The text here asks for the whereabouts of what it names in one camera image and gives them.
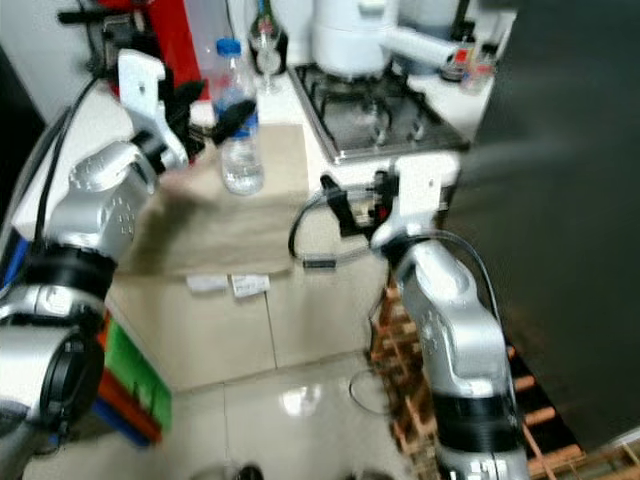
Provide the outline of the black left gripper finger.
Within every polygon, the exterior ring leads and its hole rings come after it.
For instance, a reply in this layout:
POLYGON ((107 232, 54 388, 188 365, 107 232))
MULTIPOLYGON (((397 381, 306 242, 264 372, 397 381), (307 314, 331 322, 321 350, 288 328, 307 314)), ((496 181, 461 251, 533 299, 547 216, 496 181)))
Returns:
POLYGON ((232 138, 248 123, 256 110, 255 100, 242 100, 234 102, 227 109, 216 114, 216 122, 210 129, 210 142, 224 143, 232 138))

